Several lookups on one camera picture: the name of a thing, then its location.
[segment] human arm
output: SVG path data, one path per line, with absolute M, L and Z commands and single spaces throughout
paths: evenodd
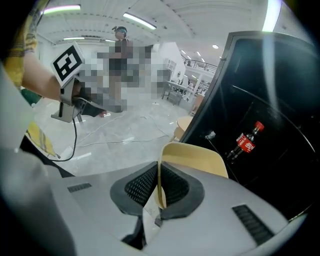
M 32 51 L 24 56 L 22 86 L 45 98 L 60 100 L 61 87 L 57 78 L 40 63 Z

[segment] coca-cola bottle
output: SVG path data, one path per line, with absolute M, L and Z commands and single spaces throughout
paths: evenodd
M 241 133 L 241 135 L 236 139 L 237 146 L 234 150 L 230 151 L 226 158 L 231 160 L 231 163 L 233 164 L 234 160 L 237 159 L 242 152 L 250 153 L 256 147 L 254 144 L 255 136 L 262 132 L 264 128 L 265 126 L 261 122 L 257 121 L 252 132 L 248 132 L 246 134 Z

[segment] white ceiling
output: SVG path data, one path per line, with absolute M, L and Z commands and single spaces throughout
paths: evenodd
M 66 37 L 115 39 L 112 28 L 125 26 L 129 40 L 143 45 L 176 42 L 192 59 L 201 61 L 199 51 L 205 62 L 218 65 L 230 32 L 262 30 L 268 0 L 51 0 L 48 7 L 72 4 L 80 4 L 81 10 L 44 15 L 38 33 L 60 44 Z M 157 28 L 131 21 L 123 17 L 125 12 Z

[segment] blurred figure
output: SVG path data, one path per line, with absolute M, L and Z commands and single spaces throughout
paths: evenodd
M 109 94 L 116 101 L 121 101 L 121 81 L 122 74 L 127 71 L 127 58 L 129 40 L 127 39 L 127 29 L 124 26 L 114 27 L 115 42 L 114 53 L 109 58 Z

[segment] tiled floor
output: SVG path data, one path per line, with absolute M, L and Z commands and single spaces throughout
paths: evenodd
M 51 118 L 58 108 L 58 102 L 41 99 L 33 111 L 36 123 L 51 139 L 55 152 L 62 160 L 72 154 L 75 132 L 72 122 Z M 156 161 L 162 147 L 173 136 L 177 119 L 187 115 L 187 110 L 159 99 L 156 104 L 110 113 L 103 118 L 82 116 L 83 123 L 76 120 L 77 147 L 74 157 L 57 164 L 75 176 L 85 176 Z M 143 210 L 147 242 L 160 230 L 154 224 L 158 214 L 152 195 Z

